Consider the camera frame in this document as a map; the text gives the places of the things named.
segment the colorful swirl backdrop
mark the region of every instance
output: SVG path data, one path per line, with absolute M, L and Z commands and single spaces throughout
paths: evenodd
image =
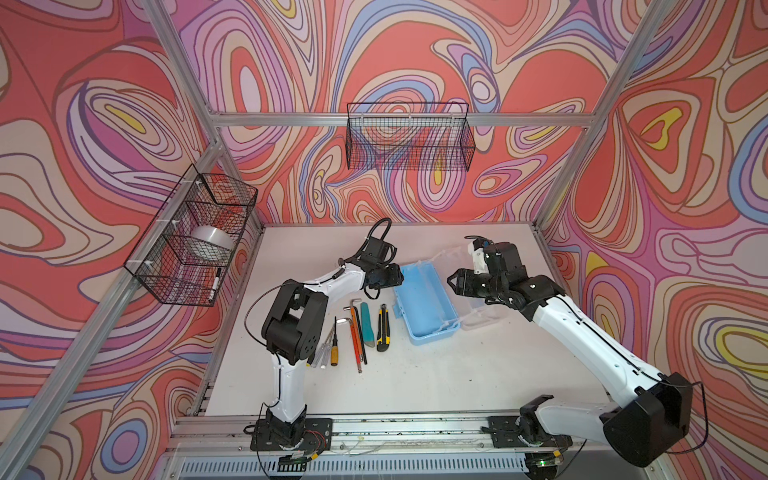
M 678 2 L 547 229 L 587 313 L 706 385 L 682 478 L 768 478 L 767 78 L 765 2 Z
M 172 18 L 211 107 L 346 111 L 351 101 L 467 101 L 475 112 L 589 112 L 645 3 L 464 0 L 178 2 Z M 345 128 L 222 132 L 267 223 L 530 221 L 578 135 L 478 127 L 468 173 L 350 172 Z
M 206 145 L 139 0 L 0 2 L 0 441 Z M 252 244 L 214 308 L 136 295 L 25 478 L 149 475 Z

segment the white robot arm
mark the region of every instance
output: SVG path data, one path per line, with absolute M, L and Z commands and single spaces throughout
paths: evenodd
M 386 223 L 381 237 L 373 233 Z M 395 259 L 397 249 L 384 241 L 392 221 L 376 222 L 362 246 L 339 268 L 309 282 L 286 280 L 275 297 L 261 328 L 266 349 L 273 353 L 274 387 L 277 399 L 266 411 L 270 438 L 283 447 L 298 445 L 305 432 L 304 364 L 315 354 L 329 304 L 348 293 L 402 284 L 402 273 Z
M 373 231 L 387 223 L 384 234 Z M 287 280 L 262 327 L 273 353 L 276 401 L 266 423 L 270 441 L 296 447 L 305 432 L 304 366 L 315 353 L 326 308 L 348 293 L 402 283 L 397 249 L 384 241 L 391 220 L 382 219 L 339 269 L 309 282 Z M 606 334 L 546 276 L 529 277 L 515 245 L 472 238 L 474 269 L 448 278 L 457 295 L 519 310 L 547 330 L 600 380 L 612 402 L 567 403 L 542 395 L 520 408 L 519 439 L 541 445 L 553 435 L 573 435 L 611 445 L 632 465 L 644 467 L 688 433 L 692 385 L 679 373 L 665 376 Z
M 573 435 L 607 443 L 644 467 L 688 433 L 693 386 L 682 375 L 665 376 L 637 358 L 548 277 L 528 277 L 515 245 L 468 238 L 475 268 L 448 278 L 454 292 L 520 310 L 578 357 L 613 400 L 584 404 L 539 396 L 521 408 L 523 442 L 540 445 L 548 435 Z

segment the black wire basket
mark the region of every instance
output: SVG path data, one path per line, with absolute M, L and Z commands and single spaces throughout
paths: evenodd
M 346 106 L 350 170 L 463 170 L 475 155 L 469 105 L 355 102 Z
M 132 260 L 148 228 L 125 267 L 160 303 L 212 306 L 256 205 L 258 190 L 224 174 L 195 170 L 193 175 L 184 200 L 146 256 Z M 174 191 L 188 176 L 182 177 Z

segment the metal rail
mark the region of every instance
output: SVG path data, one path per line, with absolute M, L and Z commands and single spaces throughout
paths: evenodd
M 384 114 L 368 114 L 366 117 Z M 431 114 L 410 116 L 430 117 Z M 210 116 L 217 127 L 345 127 L 347 114 L 343 113 L 213 113 Z M 594 115 L 579 114 L 467 114 L 467 122 L 473 127 L 588 127 Z
M 253 251 L 248 256 L 245 270 L 243 271 L 243 275 L 240 278 L 240 285 L 237 286 L 237 292 L 235 293 L 235 297 L 232 300 L 232 304 L 229 306 L 229 309 L 227 309 L 227 314 L 224 316 L 224 319 L 221 322 L 216 346 L 214 347 L 210 361 L 205 368 L 203 379 L 200 382 L 200 388 L 197 390 L 194 402 L 192 403 L 192 415 L 197 416 L 200 413 L 200 407 L 203 405 L 203 401 L 205 400 L 205 393 L 209 389 L 209 386 L 212 385 L 213 381 L 216 379 L 216 376 L 219 374 L 221 361 L 224 358 L 224 353 L 227 351 L 227 344 L 229 343 L 230 336 L 232 335 L 232 328 L 235 326 L 237 314 L 240 312 L 240 305 L 243 303 L 243 294 L 245 294 L 245 290 L 248 287 L 250 274 L 253 271 L 253 265 L 256 262 L 256 255 L 259 253 L 259 249 L 261 248 L 261 240 L 264 237 L 264 230 L 257 227 L 256 235 L 256 245 L 253 247 Z
M 430 413 L 369 413 L 309 415 L 333 419 L 329 452 L 355 455 L 375 449 L 387 453 L 452 452 L 552 452 L 555 447 L 515 447 L 495 449 L 491 435 L 480 431 L 492 415 L 519 415 L 518 410 Z M 243 433 L 255 415 L 213 415 L 179 419 L 168 442 L 167 451 L 195 455 L 245 455 L 251 435 Z M 610 449 L 594 444 L 595 450 Z
M 531 232 L 533 233 L 533 237 L 536 239 L 536 244 L 538 245 L 538 249 L 541 251 L 541 255 L 544 257 L 544 261 L 549 267 L 549 272 L 552 274 L 554 282 L 559 286 L 566 288 L 568 285 L 566 284 L 562 273 L 560 273 L 560 269 L 558 269 L 558 263 L 554 260 L 552 251 L 547 247 L 547 240 L 544 239 L 544 234 L 541 233 L 541 229 L 536 227 L 534 224 L 531 224 Z
M 5 438 L 0 447 L 1 480 L 22 476 L 138 288 L 138 280 L 121 269 L 104 300 Z
M 541 203 L 541 208 L 534 219 L 534 225 L 540 226 L 548 219 L 554 213 L 554 210 L 558 208 L 562 194 L 571 188 L 575 174 L 581 164 L 584 163 L 592 144 L 597 140 L 603 123 L 607 120 L 611 109 L 613 109 L 618 101 L 621 91 L 624 90 L 624 86 L 629 81 L 632 73 L 634 73 L 637 64 L 643 58 L 643 54 L 648 49 L 659 26 L 661 26 L 661 22 L 674 3 L 670 0 L 653 0 L 648 5 L 648 9 L 645 11 L 643 18 L 640 19 L 637 30 L 632 35 L 627 49 L 624 50 L 624 54 L 616 65 L 616 70 L 608 79 L 605 89 L 598 99 L 591 125 L 576 140 L 571 154 L 565 159 L 564 165 L 558 172 L 557 177 L 554 178 L 551 187 L 547 191 L 547 196 Z
M 211 120 L 210 104 L 200 89 L 197 76 L 192 70 L 187 54 L 184 53 L 184 46 L 181 44 L 181 38 L 179 38 L 176 27 L 174 27 L 174 23 L 170 19 L 168 10 L 163 6 L 162 0 L 144 0 L 144 10 L 157 33 L 160 45 L 163 46 L 166 55 L 168 55 L 168 61 L 176 74 L 176 78 L 181 82 L 187 97 L 192 103 L 192 108 L 208 139 L 214 143 L 222 144 L 221 135 Z M 221 168 L 224 170 L 224 173 L 230 177 L 243 179 L 228 148 L 225 149 L 221 160 L 223 160 Z

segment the screwdriver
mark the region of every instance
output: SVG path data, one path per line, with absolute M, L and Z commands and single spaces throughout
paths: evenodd
M 331 366 L 339 365 L 339 338 L 336 336 L 336 317 L 333 317 L 333 346 L 331 347 Z

